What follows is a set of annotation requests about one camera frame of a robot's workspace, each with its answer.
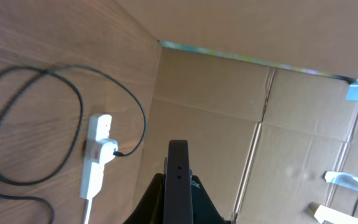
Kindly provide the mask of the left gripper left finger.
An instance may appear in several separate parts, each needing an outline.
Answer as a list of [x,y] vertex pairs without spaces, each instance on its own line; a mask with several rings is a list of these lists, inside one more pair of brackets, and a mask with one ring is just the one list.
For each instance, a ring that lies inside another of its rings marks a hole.
[[162,224],[165,176],[154,175],[140,202],[124,224]]

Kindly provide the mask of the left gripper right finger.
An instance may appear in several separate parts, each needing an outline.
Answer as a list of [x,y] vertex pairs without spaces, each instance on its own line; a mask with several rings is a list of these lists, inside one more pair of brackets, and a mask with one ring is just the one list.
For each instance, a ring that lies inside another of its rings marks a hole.
[[191,196],[194,224],[231,224],[220,216],[198,176],[191,178]]

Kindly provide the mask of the blue smartphone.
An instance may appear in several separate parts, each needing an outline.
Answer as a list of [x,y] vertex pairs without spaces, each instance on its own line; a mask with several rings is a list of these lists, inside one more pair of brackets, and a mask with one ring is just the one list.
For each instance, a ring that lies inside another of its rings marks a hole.
[[193,224],[187,140],[171,140],[165,166],[163,224]]

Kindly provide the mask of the white charger adapter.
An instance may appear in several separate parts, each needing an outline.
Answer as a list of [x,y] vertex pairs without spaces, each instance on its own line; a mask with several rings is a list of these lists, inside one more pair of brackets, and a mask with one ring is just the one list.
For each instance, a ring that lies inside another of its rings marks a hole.
[[102,139],[96,141],[93,158],[97,164],[105,165],[115,158],[114,153],[118,150],[116,140]]

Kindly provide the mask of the white power strip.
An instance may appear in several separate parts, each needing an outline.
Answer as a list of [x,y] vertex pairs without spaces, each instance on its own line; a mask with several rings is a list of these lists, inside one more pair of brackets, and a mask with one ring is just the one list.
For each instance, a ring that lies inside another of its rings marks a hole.
[[109,114],[94,114],[89,117],[80,187],[81,198],[90,200],[101,190],[106,164],[102,152],[109,141],[111,123],[112,116]]

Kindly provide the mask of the blue tape piece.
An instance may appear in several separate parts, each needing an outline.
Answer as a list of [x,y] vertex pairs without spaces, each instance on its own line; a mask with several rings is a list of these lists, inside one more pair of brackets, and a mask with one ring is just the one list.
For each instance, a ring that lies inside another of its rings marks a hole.
[[345,99],[348,101],[358,102],[358,79],[349,84]]

